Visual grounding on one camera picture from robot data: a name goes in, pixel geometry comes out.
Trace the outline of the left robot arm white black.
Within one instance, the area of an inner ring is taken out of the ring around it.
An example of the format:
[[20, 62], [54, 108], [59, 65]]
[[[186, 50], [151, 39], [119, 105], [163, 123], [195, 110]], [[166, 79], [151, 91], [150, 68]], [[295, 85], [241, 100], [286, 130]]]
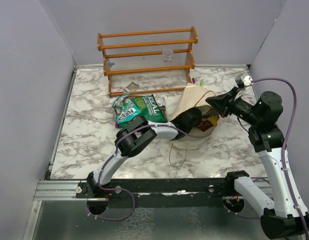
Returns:
[[93, 197], [104, 194], [114, 173], [129, 158], [140, 154], [153, 140], [176, 141], [185, 136], [195, 138], [191, 130], [202, 118], [202, 112], [192, 107], [167, 123], [147, 121], [143, 116], [137, 116], [126, 127], [116, 134], [114, 148], [102, 166], [88, 174], [87, 191]]

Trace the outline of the beige paper bag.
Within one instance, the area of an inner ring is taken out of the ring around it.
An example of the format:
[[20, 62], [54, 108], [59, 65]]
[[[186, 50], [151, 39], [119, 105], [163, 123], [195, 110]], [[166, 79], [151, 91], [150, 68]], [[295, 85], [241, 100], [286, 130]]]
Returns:
[[181, 130], [177, 132], [177, 136], [171, 141], [171, 148], [184, 150], [184, 161], [187, 159], [187, 152], [201, 146], [216, 128], [212, 127], [202, 132], [196, 127], [202, 116], [210, 108], [213, 108], [206, 102], [206, 98], [215, 96], [214, 91], [189, 83], [183, 90], [174, 112], [168, 119], [177, 129]]

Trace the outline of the green snack packet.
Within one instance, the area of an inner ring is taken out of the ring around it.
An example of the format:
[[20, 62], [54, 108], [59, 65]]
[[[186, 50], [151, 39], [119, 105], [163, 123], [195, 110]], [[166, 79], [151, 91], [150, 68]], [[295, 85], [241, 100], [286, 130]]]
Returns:
[[166, 123], [167, 122], [167, 118], [162, 112], [153, 94], [132, 97], [130, 98], [130, 100], [141, 111], [139, 115], [142, 117], [145, 117], [146, 120], [150, 122], [154, 122], [154, 123]]

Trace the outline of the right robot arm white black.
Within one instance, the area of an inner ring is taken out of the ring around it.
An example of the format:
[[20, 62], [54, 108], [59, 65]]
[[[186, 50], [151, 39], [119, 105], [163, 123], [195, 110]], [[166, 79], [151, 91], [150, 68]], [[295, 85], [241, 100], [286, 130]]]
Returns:
[[234, 87], [227, 93], [206, 98], [222, 118], [235, 115], [250, 125], [248, 138], [266, 171], [272, 190], [269, 198], [247, 173], [229, 172], [224, 183], [228, 195], [240, 194], [260, 217], [264, 234], [271, 240], [306, 235], [309, 211], [304, 205], [290, 170], [285, 137], [276, 122], [283, 112], [282, 98], [266, 91], [251, 105]]

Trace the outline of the teal snack packet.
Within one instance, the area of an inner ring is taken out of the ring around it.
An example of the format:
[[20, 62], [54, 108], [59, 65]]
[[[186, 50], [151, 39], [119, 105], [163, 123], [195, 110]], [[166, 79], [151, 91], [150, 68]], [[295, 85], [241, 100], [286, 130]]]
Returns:
[[138, 106], [130, 99], [130, 93], [119, 96], [112, 102], [111, 107], [116, 113], [116, 123], [123, 128], [129, 121], [140, 115], [142, 112]]

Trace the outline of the brown snack bag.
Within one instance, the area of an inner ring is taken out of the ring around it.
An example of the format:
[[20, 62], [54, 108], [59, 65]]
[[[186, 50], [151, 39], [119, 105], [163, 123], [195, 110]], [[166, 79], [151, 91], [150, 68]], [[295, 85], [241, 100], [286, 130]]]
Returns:
[[166, 101], [164, 97], [155, 97], [155, 101], [165, 118], [167, 118]]

